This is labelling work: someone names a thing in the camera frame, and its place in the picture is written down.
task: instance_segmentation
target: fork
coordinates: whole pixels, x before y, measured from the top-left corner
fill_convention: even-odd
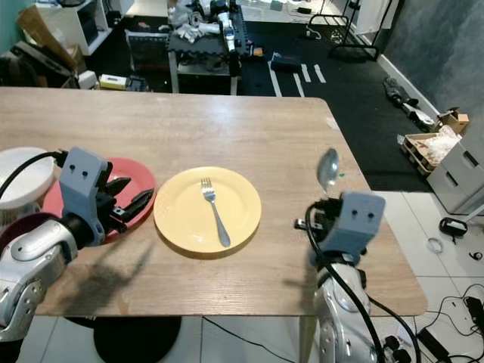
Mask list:
[[[217,212],[217,208],[215,207],[215,198],[217,196],[215,189],[213,189],[212,182],[210,178],[203,178],[200,182],[202,186],[202,193],[205,197],[205,200],[208,200],[212,205],[213,214],[215,214],[215,220],[217,221],[217,232],[219,233],[219,240],[223,247],[230,246],[230,237],[228,236],[227,231],[220,219],[219,213]]]

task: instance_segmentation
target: silver spoon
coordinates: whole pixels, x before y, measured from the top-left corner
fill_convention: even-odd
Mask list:
[[[336,184],[339,168],[338,152],[333,148],[328,149],[319,160],[318,168],[316,169],[318,182],[323,187],[326,196],[329,187]]]

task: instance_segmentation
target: black floor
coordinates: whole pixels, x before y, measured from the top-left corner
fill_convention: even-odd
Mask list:
[[[165,23],[163,18],[142,18],[145,22]],[[130,27],[138,19],[125,21]],[[304,82],[306,97],[326,100],[346,142],[358,162],[368,184],[375,191],[430,191],[427,181],[405,158],[397,144],[397,135],[421,133],[404,113],[386,99],[382,81],[386,73],[373,61],[360,61],[361,53],[340,51],[338,59],[330,59],[330,45],[303,39],[304,24],[247,22],[249,38],[265,46],[267,58],[273,51],[297,54],[308,65],[312,82]],[[115,29],[88,60],[88,68],[96,73],[117,76],[135,74],[129,67],[129,47],[123,29]],[[314,73],[318,64],[326,79],[320,83]],[[142,74],[156,92],[171,92],[168,73]],[[299,97],[292,73],[277,73],[283,97]],[[203,79],[180,79],[180,89],[190,93],[227,92],[210,89]],[[244,62],[243,81],[239,94],[275,96],[267,63]]]

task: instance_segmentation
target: wooden table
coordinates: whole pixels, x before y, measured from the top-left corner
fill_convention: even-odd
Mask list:
[[[162,241],[151,216],[116,243],[81,250],[37,313],[312,317],[315,270],[306,234],[293,220],[321,196],[318,158],[328,147],[340,155],[344,176],[333,196],[369,191],[335,125],[317,98],[0,88],[1,149],[80,146],[129,157],[144,163],[158,186],[186,169],[221,166],[248,178],[262,200],[254,238],[234,255],[182,256]],[[367,273],[367,292],[400,315],[427,308],[386,222],[358,267]]]

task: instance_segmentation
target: white tape line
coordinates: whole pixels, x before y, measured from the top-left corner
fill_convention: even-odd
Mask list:
[[[294,80],[296,81],[296,86],[297,86],[297,90],[299,91],[299,95],[301,97],[305,97],[304,91],[303,91],[303,86],[301,85],[301,79],[299,77],[299,74],[293,73],[293,75],[294,75]]]
[[[271,74],[272,87],[274,87],[274,92],[276,97],[282,97],[281,89],[279,88],[278,78],[275,75],[275,71],[271,68],[271,61],[267,62],[269,65],[269,73]]]
[[[306,66],[305,64],[301,64],[301,68],[302,68],[302,75],[304,76],[304,80],[307,83],[311,83],[311,77],[309,77],[309,73],[308,73],[308,66]]]
[[[321,73],[321,70],[319,69],[319,65],[317,65],[317,64],[315,64],[315,72],[316,72],[316,75],[319,78],[319,82],[326,83],[326,79],[324,79],[323,73]]]

